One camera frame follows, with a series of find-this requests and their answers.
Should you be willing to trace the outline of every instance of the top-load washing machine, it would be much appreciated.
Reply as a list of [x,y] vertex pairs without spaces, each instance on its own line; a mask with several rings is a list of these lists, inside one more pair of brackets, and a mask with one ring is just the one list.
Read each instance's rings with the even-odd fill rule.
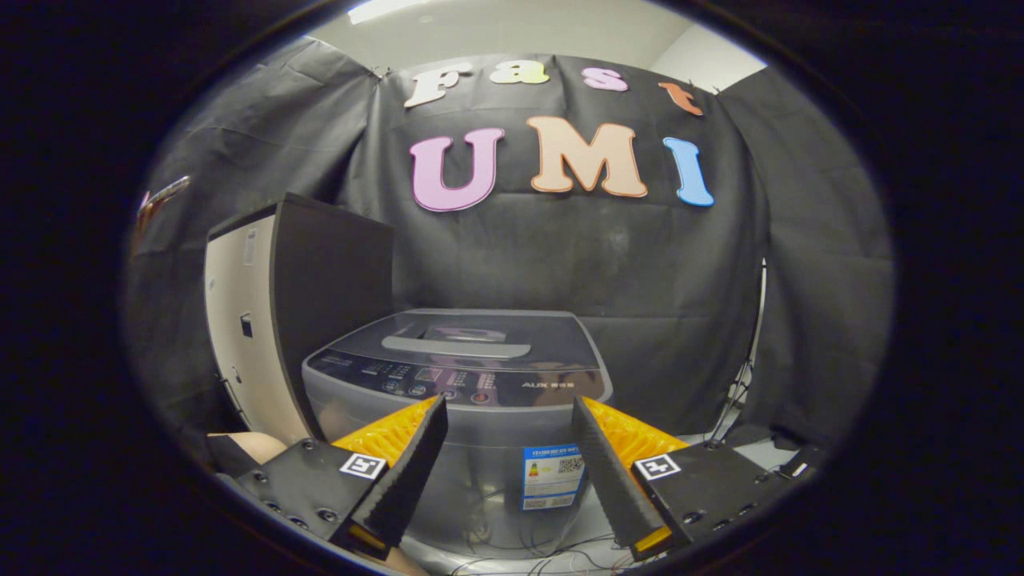
[[407,311],[315,352],[302,377],[332,441],[445,398],[447,437],[406,534],[486,558],[559,545],[587,484],[569,429],[572,400],[612,396],[593,339],[566,312]]

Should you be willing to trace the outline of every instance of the letter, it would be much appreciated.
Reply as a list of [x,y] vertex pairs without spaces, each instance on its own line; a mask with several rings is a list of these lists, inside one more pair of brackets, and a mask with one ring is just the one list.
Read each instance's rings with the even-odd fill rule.
[[690,101],[693,99],[693,94],[683,90],[675,84],[670,84],[668,82],[658,82],[657,85],[669,91],[669,95],[672,96],[672,101],[676,102],[676,106],[686,112],[689,112],[693,116],[703,116],[703,111],[693,106]]
[[406,100],[406,108],[413,108],[442,97],[445,92],[439,88],[440,86],[445,88],[455,86],[459,82],[459,75],[472,69],[473,65],[464,61],[417,74],[413,77],[416,88],[413,89],[412,97]]
[[630,89],[629,84],[622,80],[622,75],[614,70],[587,68],[584,69],[583,76],[585,78],[583,81],[584,84],[590,86],[591,88],[597,88],[598,90],[614,90],[616,92],[625,92]]
[[490,194],[498,174],[498,140],[505,136],[501,128],[481,128],[466,134],[473,147],[473,175],[469,183],[453,189],[444,186],[444,151],[452,138],[440,136],[413,145],[413,197],[416,203],[433,212],[462,210],[477,204]]
[[544,73],[544,65],[535,60],[509,60],[495,67],[490,81],[495,84],[543,84],[551,79]]
[[530,180],[534,190],[572,190],[572,179],[565,175],[562,166],[564,161],[587,191],[594,190],[601,167],[607,165],[608,177],[601,183],[605,192],[631,198],[647,195],[647,187],[640,181],[633,156],[636,133],[632,129],[618,124],[601,124],[588,145],[564,118],[535,116],[526,120],[526,124],[537,129],[541,141],[541,173]]
[[694,206],[714,204],[715,199],[708,192],[708,187],[703,183],[703,174],[700,173],[700,165],[697,164],[697,155],[700,154],[697,147],[679,138],[665,138],[663,141],[672,151],[672,156],[676,159],[676,168],[679,169],[681,186],[676,191],[676,196]]

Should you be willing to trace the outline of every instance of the washing machine control panel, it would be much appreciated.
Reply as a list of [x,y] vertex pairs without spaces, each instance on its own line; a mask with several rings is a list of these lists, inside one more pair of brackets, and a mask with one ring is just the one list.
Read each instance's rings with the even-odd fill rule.
[[443,396],[449,404],[468,406],[558,406],[571,404],[577,395],[600,398],[605,389],[600,370],[588,369],[556,372],[430,366],[330,348],[310,358],[308,365],[362,388],[413,399]]

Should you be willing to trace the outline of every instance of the qr code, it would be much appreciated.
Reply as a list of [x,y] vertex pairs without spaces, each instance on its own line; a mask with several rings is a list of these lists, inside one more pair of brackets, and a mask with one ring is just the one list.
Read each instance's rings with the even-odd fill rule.
[[558,461],[558,474],[577,472],[583,469],[583,458],[565,458]]

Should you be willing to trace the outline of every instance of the pink letter u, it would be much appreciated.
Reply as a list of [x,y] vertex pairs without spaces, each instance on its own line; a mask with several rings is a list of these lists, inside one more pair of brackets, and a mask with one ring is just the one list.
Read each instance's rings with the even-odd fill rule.
[[505,136],[501,128],[481,128],[466,134],[473,147],[473,176],[462,188],[444,186],[444,151],[452,138],[440,136],[413,145],[413,196],[416,203],[434,212],[462,210],[477,204],[490,194],[498,174],[498,140]]

